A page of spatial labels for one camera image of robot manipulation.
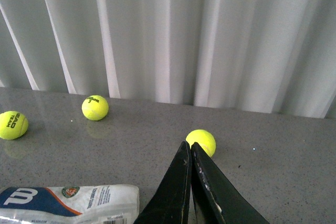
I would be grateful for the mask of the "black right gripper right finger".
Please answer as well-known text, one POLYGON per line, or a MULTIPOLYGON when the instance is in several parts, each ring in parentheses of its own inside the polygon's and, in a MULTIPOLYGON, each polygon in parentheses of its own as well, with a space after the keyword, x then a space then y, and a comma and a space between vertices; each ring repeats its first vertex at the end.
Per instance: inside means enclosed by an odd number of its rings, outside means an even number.
POLYGON ((192 194, 197 223, 268 223, 198 143, 191 147, 192 194))

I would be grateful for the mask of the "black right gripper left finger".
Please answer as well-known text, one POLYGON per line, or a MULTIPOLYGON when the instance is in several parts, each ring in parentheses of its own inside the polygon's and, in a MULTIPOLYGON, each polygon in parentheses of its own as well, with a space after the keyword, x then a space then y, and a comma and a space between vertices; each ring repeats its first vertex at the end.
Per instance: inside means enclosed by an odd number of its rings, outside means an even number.
POLYGON ((188 223, 192 178, 190 145, 183 141, 154 196, 135 223, 188 223))

